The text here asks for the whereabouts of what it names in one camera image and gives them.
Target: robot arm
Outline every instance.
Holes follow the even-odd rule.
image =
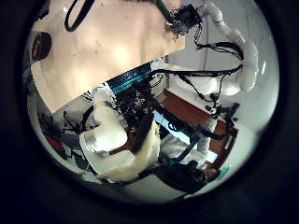
[[[217,29],[233,43],[237,44],[244,53],[244,60],[241,62],[243,68],[237,74],[236,83],[240,90],[244,92],[251,91],[255,85],[258,68],[258,50],[255,44],[245,39],[238,30],[233,30],[223,20],[223,15],[214,3],[208,1],[203,5],[204,14],[209,15]]]

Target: black cable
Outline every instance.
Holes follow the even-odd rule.
[[[77,18],[75,19],[74,23],[72,26],[69,25],[69,16],[71,12],[73,11],[76,3],[78,0],[74,0],[73,4],[71,7],[68,9],[65,20],[64,20],[64,27],[65,30],[68,32],[74,32],[83,22],[85,17],[87,16],[88,12],[90,11],[91,7],[93,6],[94,0],[85,0],[81,11],[79,12]]]
[[[167,73],[167,74],[174,74],[178,76],[183,77],[220,77],[222,75],[231,75],[237,71],[239,71],[243,67],[242,64],[240,64],[237,68],[228,69],[228,70],[220,70],[220,71],[172,71],[172,70],[166,70],[166,69],[157,69],[151,72],[151,75],[155,75],[157,73]]]
[[[211,47],[211,49],[213,49],[214,51],[217,51],[217,52],[219,52],[219,53],[230,53],[230,54],[232,54],[233,56],[235,56],[238,60],[241,60],[241,56],[240,56],[239,54],[237,54],[237,53],[235,53],[235,52],[232,52],[232,51],[230,51],[230,50],[228,50],[228,49],[213,48],[213,47]]]
[[[221,84],[220,84],[220,87],[219,87],[219,92],[218,92],[218,94],[217,94],[218,99],[219,99],[219,97],[220,97],[220,95],[221,95],[222,82],[223,82],[223,80],[224,80],[224,78],[225,78],[226,76],[227,76],[227,75],[224,75],[224,76],[222,77],[222,79],[221,79]]]

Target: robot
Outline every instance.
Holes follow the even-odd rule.
[[[85,1],[77,19],[70,25],[69,16],[76,2],[69,8],[64,21],[65,30],[70,33],[76,32],[88,16],[94,1]],[[111,184],[118,186],[121,192],[140,202],[150,200],[152,203],[167,203],[194,194],[207,184],[205,174],[197,167],[196,157],[194,160],[187,159],[188,155],[192,155],[194,146],[200,141],[200,149],[207,151],[211,138],[221,140],[227,135],[214,133],[221,114],[225,114],[227,132],[234,127],[233,116],[239,105],[223,108],[219,99],[221,95],[231,96],[254,88],[259,72],[258,50],[251,40],[244,38],[238,30],[230,28],[224,22],[221,10],[210,1],[198,8],[188,5],[173,11],[169,11],[162,0],[151,3],[165,16],[165,29],[172,30],[176,37],[186,35],[193,27],[198,26],[194,37],[194,44],[198,49],[232,49],[240,59],[237,68],[222,71],[193,71],[158,60],[107,80],[102,88],[96,89],[93,96],[93,116],[98,125],[90,130],[83,130],[78,135],[84,156],[88,161],[93,161],[91,167],[99,183],[107,187]],[[198,42],[201,23],[207,16],[231,42],[208,45]],[[50,42],[48,35],[42,36]],[[39,49],[36,46],[38,43],[34,43],[35,52],[43,52],[40,57],[42,60],[47,57],[47,52]],[[150,83],[157,74],[169,74],[182,89],[194,91],[202,100],[213,103],[213,106],[206,106],[211,118],[204,128],[196,129],[176,118],[155,100]],[[110,155],[111,151],[122,147],[128,140],[117,113],[122,114],[129,130],[137,131],[131,150]],[[161,150],[165,140],[161,142],[161,124],[154,120],[154,113],[160,113],[176,130],[190,137],[190,144],[179,154],[170,157],[171,152]]]

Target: white robotic arm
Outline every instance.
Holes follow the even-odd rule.
[[[235,95],[240,91],[248,92],[253,89],[256,82],[258,69],[258,50],[255,44],[244,38],[236,29],[230,28],[223,20],[222,12],[214,3],[207,1],[206,4],[198,8],[201,18],[210,16],[216,28],[234,44],[242,50],[244,59],[241,61],[242,69],[236,74],[235,79],[226,78],[221,82],[221,77],[188,77],[188,80],[199,92],[204,95],[218,93],[221,84],[221,94]],[[191,69],[180,67],[168,63],[160,63],[157,68],[174,71],[191,71]],[[175,83],[184,90],[194,91],[194,89],[181,79],[175,77]]]
[[[251,40],[245,39],[238,30],[233,30],[225,24],[221,10],[214,3],[207,1],[203,5],[203,8],[205,9],[204,13],[211,17],[217,29],[229,40],[237,44],[243,51],[244,60],[241,62],[243,68],[237,74],[236,83],[239,85],[241,91],[251,91],[259,72],[258,50],[255,44]]]
[[[80,135],[80,144],[91,152],[105,154],[122,147],[127,134],[118,121],[104,89],[96,89],[93,99],[94,120],[98,127]]]

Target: white plastic casing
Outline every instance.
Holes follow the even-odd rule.
[[[97,90],[94,95],[94,120],[98,127],[82,133],[80,144],[88,150],[105,155],[106,152],[122,147],[127,134],[122,128],[105,91]]]

